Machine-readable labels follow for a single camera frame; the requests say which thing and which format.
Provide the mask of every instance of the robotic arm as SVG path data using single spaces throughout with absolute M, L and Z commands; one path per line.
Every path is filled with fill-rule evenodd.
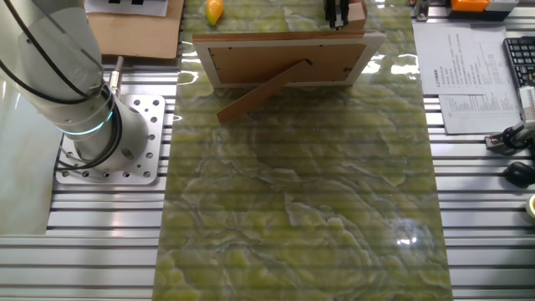
M 103 80 L 83 0 L 0 0 L 0 78 L 74 142 L 82 166 L 117 171 L 141 155 L 145 120 Z

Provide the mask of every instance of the paper document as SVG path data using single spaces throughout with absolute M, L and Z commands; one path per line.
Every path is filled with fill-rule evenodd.
M 502 132 L 520 121 L 503 26 L 413 26 L 424 94 L 439 95 L 448 134 Z
M 165 17 L 168 2 L 169 0 L 85 0 L 85 12 Z
M 520 108 L 504 94 L 439 95 L 448 134 L 503 132 L 520 121 Z
M 512 84 L 502 51 L 504 27 L 413 23 L 424 94 L 485 94 Z

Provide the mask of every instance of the white sheet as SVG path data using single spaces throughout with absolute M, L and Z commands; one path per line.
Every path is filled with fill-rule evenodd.
M 44 234 L 61 132 L 0 80 L 0 235 Z
M 119 3 L 110 3 L 110 0 L 85 0 L 85 12 L 165 17 L 168 2 L 169 0 L 145 0 L 143 4 L 132 4 L 132 0 L 120 0 Z

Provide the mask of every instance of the black cable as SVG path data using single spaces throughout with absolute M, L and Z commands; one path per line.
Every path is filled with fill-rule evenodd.
M 32 94 L 35 94 L 36 96 L 38 96 L 38 97 L 40 97 L 42 99 L 54 102 L 56 104 L 76 105 L 76 104 L 80 104 L 80 103 L 83 103 L 83 102 L 89 100 L 90 97 L 88 95 L 86 95 L 84 92 L 82 92 L 80 89 L 78 89 L 78 87 L 76 87 L 63 74 L 63 72 L 58 68 L 58 66 L 48 56 L 48 54 L 41 47 L 41 45 L 39 44 L 37 39 L 29 31 L 29 29 L 26 26 L 26 24 L 24 24 L 24 21 L 20 18 L 20 15 L 18 14 L 17 10 L 15 9 L 15 7 L 11 3 L 11 1 L 10 0 L 4 0 L 4 3 L 8 7 L 9 12 L 12 14 L 12 16 L 15 19 L 15 21 L 17 22 L 18 26 L 23 30 L 24 34 L 26 34 L 26 36 L 28 37 L 29 41 L 33 43 L 33 46 L 38 50 L 38 52 L 41 54 L 43 59 L 48 63 L 48 66 L 50 66 L 50 68 L 56 73 L 56 75 L 58 75 L 61 78 L 61 80 L 63 80 L 63 82 L 66 83 L 75 93 L 83 96 L 84 98 L 83 99 L 74 100 L 74 101 L 72 101 L 72 100 L 66 101 L 66 100 L 61 100 L 61 99 L 55 99 L 55 98 L 53 98 L 51 96 L 48 96 L 48 95 L 46 95 L 44 93 L 41 93 L 41 92 L 37 91 L 36 89 L 33 89 L 32 87 L 30 87 L 29 85 L 24 83 L 13 72 L 11 72 L 9 70 L 9 68 L 3 63 L 2 60 L 0 60 L 0 69 L 2 69 L 2 71 L 4 73 L 6 73 L 8 75 L 8 77 L 11 78 L 15 83 L 20 85 L 22 88 L 26 89 L 28 92 L 30 92 Z M 105 88 L 102 90 L 102 94 L 106 99 L 108 99 L 109 97 L 113 97 L 112 92 L 111 92 L 110 88 L 107 85 L 105 85 Z M 120 141 L 122 139 L 123 122 L 122 122 L 122 118 L 120 116 L 120 111 L 119 111 L 119 108 L 117 107 L 117 105 L 115 105 L 115 103 L 113 101 L 111 101 L 109 105 L 110 105 L 111 109 L 113 108 L 112 109 L 112 116 L 111 116 L 111 119 L 112 119 L 112 129 L 111 129 L 111 131 L 112 132 L 111 132 L 111 135 L 110 135 L 110 141 L 108 142 L 106 147 L 103 149 L 103 151 L 95 159 L 93 159 L 91 162 L 89 162 L 88 164 L 85 164 L 83 166 L 71 166 L 70 164 L 64 163 L 62 161 L 58 161 L 59 164 L 61 164 L 63 166 L 66 166 L 66 167 L 57 168 L 56 169 L 57 171 L 75 171 L 75 170 L 80 170 L 80 169 L 93 168 L 93 167 L 96 167 L 96 166 L 102 164 L 106 160 L 108 160 L 115 153 L 115 151 L 117 150 L 117 147 L 119 146 Z
M 87 100 L 89 96 L 82 92 L 76 85 L 73 84 L 73 82 L 68 79 L 63 72 L 58 68 L 58 66 L 53 62 L 53 60 L 48 56 L 46 51 L 44 51 L 43 47 L 39 44 L 37 39 L 33 36 L 33 34 L 30 32 L 26 24 L 24 24 L 24 21 L 21 19 L 20 15 L 18 14 L 17 10 L 11 3 L 11 0 L 3 0 L 6 6 L 8 7 L 9 12 L 15 18 L 15 21 L 17 21 L 18 26 L 23 30 L 24 34 L 28 37 L 28 39 L 33 43 L 33 46 L 39 51 L 43 59 L 48 63 L 48 66 L 52 68 L 52 70 L 58 75 L 61 80 L 63 80 L 64 83 L 66 83 L 74 92 L 79 94 L 80 96 L 84 97 L 84 100 Z
M 36 89 L 30 87 L 26 83 L 24 83 L 20 78 L 17 77 L 13 72 L 11 72 L 8 67 L 3 63 L 3 61 L 0 59 L 0 69 L 8 75 L 10 79 L 12 79 L 15 83 L 17 83 L 19 86 L 23 87 L 25 90 L 27 90 L 29 93 L 34 94 L 35 96 L 38 96 L 42 99 L 48 100 L 50 102 L 53 102 L 55 104 L 59 105 L 76 105 L 81 104 L 86 101 L 86 99 L 78 99 L 78 100 L 63 100 L 63 99 L 56 99 L 52 96 L 48 96 L 45 93 L 39 92 Z
M 110 93 L 112 93 L 110 91 L 110 88 L 108 86 L 105 86 L 105 89 L 103 90 L 104 97 L 109 97 Z M 112 133 L 110 136 L 110 141 L 108 142 L 108 145 L 104 148 L 104 150 L 94 160 L 84 166 L 72 166 L 70 164 L 59 161 L 61 165 L 66 167 L 57 168 L 57 171 L 76 171 L 93 168 L 108 160 L 111 155 L 115 153 L 123 135 L 123 120 L 120 116 L 120 111 L 117 105 L 113 108 L 112 112 L 113 113 L 111 119 L 114 122 L 112 124 Z
M 514 136 L 520 133 L 520 131 L 523 129 L 524 129 L 524 125 L 519 126 L 515 130 L 513 130 L 512 127 L 506 128 L 502 133 L 503 144 L 513 150 L 523 150 L 527 148 L 529 145 L 532 144 L 531 138 L 525 141 L 515 141 L 515 142 L 521 142 L 522 143 L 521 145 L 515 145 L 512 143 L 512 138 L 514 138 Z

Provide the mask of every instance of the green marble board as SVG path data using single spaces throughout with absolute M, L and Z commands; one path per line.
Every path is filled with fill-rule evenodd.
M 353 87 L 287 88 L 216 112 L 194 33 L 329 30 L 322 0 L 187 0 L 153 299 L 452 300 L 410 10 L 368 2 L 387 41 Z

